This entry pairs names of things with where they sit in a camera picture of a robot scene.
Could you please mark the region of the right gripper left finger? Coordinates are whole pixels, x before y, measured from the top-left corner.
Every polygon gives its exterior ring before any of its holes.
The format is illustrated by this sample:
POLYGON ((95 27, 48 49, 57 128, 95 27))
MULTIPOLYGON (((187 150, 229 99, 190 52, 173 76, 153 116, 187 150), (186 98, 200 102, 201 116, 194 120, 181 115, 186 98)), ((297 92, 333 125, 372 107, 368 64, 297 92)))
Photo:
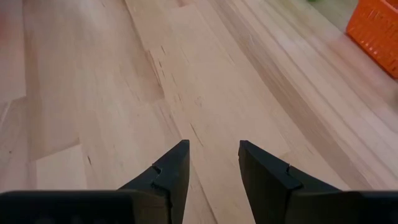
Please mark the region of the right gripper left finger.
POLYGON ((170 223, 183 222, 190 180, 190 141, 181 140, 121 190, 141 190, 165 197, 170 223))

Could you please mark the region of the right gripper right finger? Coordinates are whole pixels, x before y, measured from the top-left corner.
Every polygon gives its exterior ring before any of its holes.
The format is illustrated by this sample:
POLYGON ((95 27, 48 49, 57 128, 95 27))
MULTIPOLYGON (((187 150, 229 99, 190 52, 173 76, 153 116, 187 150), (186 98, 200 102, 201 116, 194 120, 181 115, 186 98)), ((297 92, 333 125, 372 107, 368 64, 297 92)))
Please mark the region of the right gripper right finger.
POLYGON ((241 178, 256 223, 285 223, 293 192, 338 192, 255 144, 239 142, 241 178))

